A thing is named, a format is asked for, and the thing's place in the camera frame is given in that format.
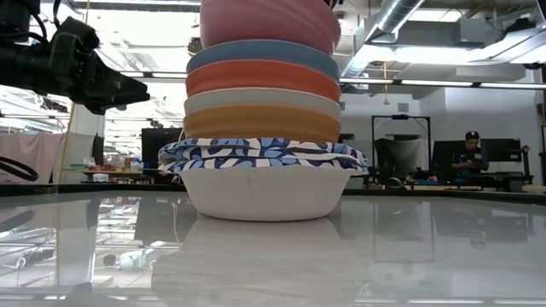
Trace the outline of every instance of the pink bowl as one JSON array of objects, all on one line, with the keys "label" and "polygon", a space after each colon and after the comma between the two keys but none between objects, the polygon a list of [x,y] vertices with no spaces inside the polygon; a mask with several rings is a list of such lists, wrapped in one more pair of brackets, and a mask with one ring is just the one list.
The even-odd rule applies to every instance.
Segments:
[{"label": "pink bowl", "polygon": [[301,43],[332,55],[340,23],[323,0],[202,0],[203,47],[245,39]]}]

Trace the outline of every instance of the person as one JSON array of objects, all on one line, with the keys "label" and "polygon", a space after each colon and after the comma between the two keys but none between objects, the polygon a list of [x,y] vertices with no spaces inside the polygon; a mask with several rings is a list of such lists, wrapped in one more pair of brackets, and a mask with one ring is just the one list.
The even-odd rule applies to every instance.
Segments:
[{"label": "person", "polygon": [[466,178],[472,175],[478,175],[489,168],[487,162],[479,148],[479,133],[469,131],[465,135],[466,147],[464,150],[456,152],[451,161],[451,167],[456,171],[457,178]]}]

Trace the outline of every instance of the patterned cloth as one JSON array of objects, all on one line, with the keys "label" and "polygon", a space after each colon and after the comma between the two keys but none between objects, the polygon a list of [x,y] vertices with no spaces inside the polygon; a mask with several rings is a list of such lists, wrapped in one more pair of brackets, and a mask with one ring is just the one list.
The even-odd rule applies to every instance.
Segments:
[{"label": "patterned cloth", "polygon": [[367,175],[366,157],[344,144],[296,142],[281,138],[187,139],[165,145],[160,170],[279,167],[302,165]]}]

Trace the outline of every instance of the wall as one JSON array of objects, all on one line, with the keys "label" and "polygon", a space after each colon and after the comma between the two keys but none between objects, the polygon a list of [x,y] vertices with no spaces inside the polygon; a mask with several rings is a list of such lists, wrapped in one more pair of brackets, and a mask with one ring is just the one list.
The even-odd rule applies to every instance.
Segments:
[{"label": "wall", "polygon": [[[519,82],[532,82],[525,78]],[[470,130],[483,138],[519,138],[531,147],[529,165],[535,183],[542,182],[538,154],[540,123],[532,90],[442,89],[421,100],[421,112],[433,117],[434,141],[461,140]],[[523,171],[522,164],[494,163],[490,171]]]},{"label": "wall", "polygon": [[[344,94],[341,101],[346,109],[341,112],[341,132],[352,133],[356,140],[371,141],[371,117],[372,115],[400,114],[399,103],[409,103],[409,115],[419,115],[420,104],[414,101],[411,95],[393,94],[388,96],[390,105],[385,105],[385,95],[379,94],[373,97],[368,95]],[[415,121],[385,120],[377,129],[375,139],[392,134],[420,135],[427,137],[427,133]]]}]

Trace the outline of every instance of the cap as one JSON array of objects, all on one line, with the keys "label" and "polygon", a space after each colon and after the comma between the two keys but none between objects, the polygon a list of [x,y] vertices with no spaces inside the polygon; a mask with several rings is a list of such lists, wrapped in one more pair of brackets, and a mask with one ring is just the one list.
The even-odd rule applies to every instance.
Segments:
[{"label": "cap", "polygon": [[479,139],[479,133],[476,132],[476,131],[467,132],[467,134],[465,135],[465,139],[467,141],[468,140],[478,140]]}]

